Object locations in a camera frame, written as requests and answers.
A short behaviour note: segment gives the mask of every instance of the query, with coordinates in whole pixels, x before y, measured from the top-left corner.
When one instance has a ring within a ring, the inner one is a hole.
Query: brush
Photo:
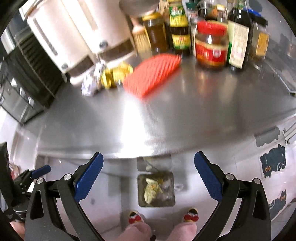
[[[131,17],[133,23],[132,35],[138,53],[146,52],[150,49],[150,41],[144,26],[142,26],[136,18]]]

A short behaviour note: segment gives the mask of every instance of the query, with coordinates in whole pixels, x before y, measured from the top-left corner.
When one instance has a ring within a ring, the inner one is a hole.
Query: sticker
[[[281,144],[276,148],[272,148],[268,154],[263,154],[260,157],[262,163],[262,171],[264,178],[271,177],[271,172],[279,172],[286,167],[286,149]]]
[[[269,42],[269,35],[265,33],[260,33],[257,43],[256,55],[265,56]]]
[[[183,5],[170,6],[170,27],[187,27],[188,20]]]
[[[249,28],[228,21],[229,53],[228,62],[237,68],[242,68],[247,50]]]
[[[272,127],[266,131],[256,133],[254,134],[256,146],[261,147],[264,146],[264,144],[270,144],[274,140],[278,140],[280,134],[281,132],[277,126]]]
[[[173,44],[175,49],[185,50],[191,46],[190,34],[187,35],[175,35],[172,34]]]
[[[286,199],[287,190],[281,192],[280,198],[277,198],[268,204],[271,221],[275,219],[279,212],[286,206]]]
[[[212,66],[224,65],[227,58],[228,46],[207,44],[196,40],[196,58]]]

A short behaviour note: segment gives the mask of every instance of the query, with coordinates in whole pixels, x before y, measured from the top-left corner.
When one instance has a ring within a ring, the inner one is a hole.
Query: cat sticker
[[[269,207],[270,220],[272,221],[278,213],[286,206],[287,190],[282,191],[280,198],[273,200]]]
[[[262,171],[264,178],[271,177],[271,172],[279,172],[286,167],[286,149],[280,144],[276,148],[272,148],[268,154],[263,154],[260,157],[262,163]]]

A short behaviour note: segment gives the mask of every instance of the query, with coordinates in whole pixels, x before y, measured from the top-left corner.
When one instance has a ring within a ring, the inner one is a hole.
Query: stainless steel countertop
[[[67,158],[174,153],[253,134],[295,114],[295,97],[268,66],[213,72],[190,57],[144,99],[123,88],[83,97],[66,85],[47,113],[37,151]]]

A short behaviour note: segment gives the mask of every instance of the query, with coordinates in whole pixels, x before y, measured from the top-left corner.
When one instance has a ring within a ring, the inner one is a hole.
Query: aluminum foil
[[[106,65],[104,63],[97,63],[96,68],[84,77],[81,86],[81,93],[83,96],[93,96],[102,88],[100,77],[105,68]]]

